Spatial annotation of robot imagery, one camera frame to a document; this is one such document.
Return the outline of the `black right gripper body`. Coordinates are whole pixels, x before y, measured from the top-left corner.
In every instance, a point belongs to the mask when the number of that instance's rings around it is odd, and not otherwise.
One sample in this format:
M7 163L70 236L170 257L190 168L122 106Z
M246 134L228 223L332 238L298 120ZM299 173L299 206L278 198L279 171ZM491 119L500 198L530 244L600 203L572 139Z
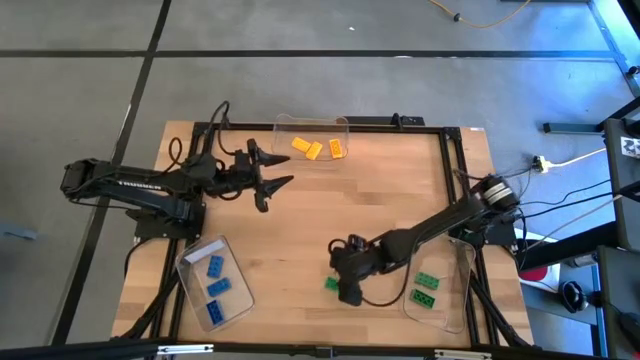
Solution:
M336 247L330 251L330 267L338 274L339 300L351 306L360 306L363 302L360 281L374 272L372 254Z

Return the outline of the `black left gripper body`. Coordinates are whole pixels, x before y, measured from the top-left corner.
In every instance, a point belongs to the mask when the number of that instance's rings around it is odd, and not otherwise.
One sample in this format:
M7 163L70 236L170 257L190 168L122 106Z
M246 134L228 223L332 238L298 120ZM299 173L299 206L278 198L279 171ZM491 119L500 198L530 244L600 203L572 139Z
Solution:
M260 175L259 164L251 153L235 151L234 163L227 169L224 195L239 196L244 190L255 189Z

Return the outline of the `clear plastic bin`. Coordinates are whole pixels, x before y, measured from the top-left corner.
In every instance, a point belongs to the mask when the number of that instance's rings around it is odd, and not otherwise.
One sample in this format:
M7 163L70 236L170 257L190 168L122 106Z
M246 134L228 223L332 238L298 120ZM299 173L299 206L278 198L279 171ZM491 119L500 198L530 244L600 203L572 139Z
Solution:
M305 153L291 146L293 138L300 137L310 144L313 142L323 144L323 149L315 161L342 160L349 155L349 130L350 125L345 117L300 118L288 114L280 114L276 117L273 126L271 150L276 154L287 155L292 160L312 161L305 157ZM340 140L345 151L343 158L331 158L329 151L329 141L331 139Z
M224 258L222 273L218 279L206 275L212 255ZM253 309L254 296L224 236L200 239L189 245L178 255L175 267L195 319L203 332L210 333L227 327ZM224 277L230 279L232 288L217 297L210 297L207 286ZM206 309L206 305L212 300L219 301L225 317L225 322L217 327L212 324Z
M441 235L422 245L412 258L408 287L402 302L403 313L413 321L439 330L459 334L466 328L471 265L474 248L459 239ZM417 272L424 272L440 280L437 290L414 283ZM412 289L421 290L435 298L432 309L409 299Z

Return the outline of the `black mounting plate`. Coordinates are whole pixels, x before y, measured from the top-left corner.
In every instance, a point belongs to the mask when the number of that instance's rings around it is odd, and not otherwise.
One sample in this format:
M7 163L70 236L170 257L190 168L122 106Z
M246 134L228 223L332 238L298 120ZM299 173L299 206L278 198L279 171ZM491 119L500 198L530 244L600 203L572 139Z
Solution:
M346 116L346 120L354 125L392 126L396 128L405 126L424 126L425 121L419 116L401 115L393 113L389 116Z

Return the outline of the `black headset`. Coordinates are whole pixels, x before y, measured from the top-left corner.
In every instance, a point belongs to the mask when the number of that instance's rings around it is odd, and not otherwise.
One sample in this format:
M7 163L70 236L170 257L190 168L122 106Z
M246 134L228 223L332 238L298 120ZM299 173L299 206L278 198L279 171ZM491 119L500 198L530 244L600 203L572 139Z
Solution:
M585 310L589 302L582 287L576 281L563 282L559 288L561 302L570 313Z

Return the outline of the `black overhead crossbar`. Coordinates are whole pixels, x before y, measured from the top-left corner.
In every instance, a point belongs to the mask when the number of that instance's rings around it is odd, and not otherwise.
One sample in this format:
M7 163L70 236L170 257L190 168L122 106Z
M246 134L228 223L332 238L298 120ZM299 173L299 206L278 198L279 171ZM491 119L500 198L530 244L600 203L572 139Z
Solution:
M0 360L131 360L151 356L214 353L305 355L318 359L339 356L421 357L429 360L640 360L553 352L537 347L475 345L454 349L437 347L368 347L343 345L287 345L240 343L171 344L166 339L76 343L0 350Z

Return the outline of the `grey floor plate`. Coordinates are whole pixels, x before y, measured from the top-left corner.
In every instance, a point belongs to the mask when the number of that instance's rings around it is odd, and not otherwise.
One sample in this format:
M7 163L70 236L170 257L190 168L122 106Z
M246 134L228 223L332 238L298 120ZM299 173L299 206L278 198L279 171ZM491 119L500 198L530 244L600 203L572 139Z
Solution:
M36 231L7 223L0 223L0 234L3 236L14 236L26 240L35 240L37 238Z

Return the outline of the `dark grey desk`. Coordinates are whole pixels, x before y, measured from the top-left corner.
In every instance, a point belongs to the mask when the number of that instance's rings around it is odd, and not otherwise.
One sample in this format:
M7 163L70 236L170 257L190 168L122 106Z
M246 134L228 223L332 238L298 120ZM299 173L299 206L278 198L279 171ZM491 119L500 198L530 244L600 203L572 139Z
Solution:
M640 323L640 253L601 246L597 250L607 354L640 360L640 351L620 326L622 313L638 315Z

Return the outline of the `black floor stand bar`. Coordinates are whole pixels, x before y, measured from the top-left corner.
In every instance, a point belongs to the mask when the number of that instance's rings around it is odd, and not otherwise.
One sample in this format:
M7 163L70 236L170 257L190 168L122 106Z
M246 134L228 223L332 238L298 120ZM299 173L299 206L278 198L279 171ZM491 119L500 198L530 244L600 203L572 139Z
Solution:
M603 132L601 124L577 124L577 123L544 123L542 130L546 134L600 134Z

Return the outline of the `black side table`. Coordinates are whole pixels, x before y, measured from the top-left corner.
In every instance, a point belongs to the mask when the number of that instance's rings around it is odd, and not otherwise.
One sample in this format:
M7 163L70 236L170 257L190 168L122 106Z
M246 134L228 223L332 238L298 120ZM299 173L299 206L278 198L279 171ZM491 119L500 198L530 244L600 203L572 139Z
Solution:
M623 156L620 137L640 138L640 97L603 123L620 247L640 251L640 159Z

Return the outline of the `black aluminium table frame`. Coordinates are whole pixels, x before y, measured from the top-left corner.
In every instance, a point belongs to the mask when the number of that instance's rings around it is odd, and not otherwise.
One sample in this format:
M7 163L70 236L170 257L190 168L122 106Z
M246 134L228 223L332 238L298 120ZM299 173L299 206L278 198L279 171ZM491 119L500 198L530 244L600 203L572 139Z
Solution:
M236 123L213 154L255 139L290 182L267 213L206 198L200 236L157 236L128 267L112 332L218 350L521 345L486 293L476 245L518 206L501 179L469 178L454 128L344 119Z

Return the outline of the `grey metal rack frame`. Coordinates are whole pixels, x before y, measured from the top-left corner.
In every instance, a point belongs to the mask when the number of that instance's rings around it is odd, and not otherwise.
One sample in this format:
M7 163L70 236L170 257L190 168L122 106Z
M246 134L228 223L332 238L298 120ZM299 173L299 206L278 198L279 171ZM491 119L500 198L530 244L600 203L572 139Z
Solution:
M600 33L607 44L609 51L611 52L612 59L618 66L620 72L622 73L622 77L625 80L627 86L631 94L634 97L640 96L640 87L637 85L635 80L628 74L628 67L626 63L626 57L620 51L619 47L616 44L614 37L612 36L609 28L607 27L604 18L597 8L597 4L595 0L589 0L587 3L591 14L594 18L595 23L597 24Z

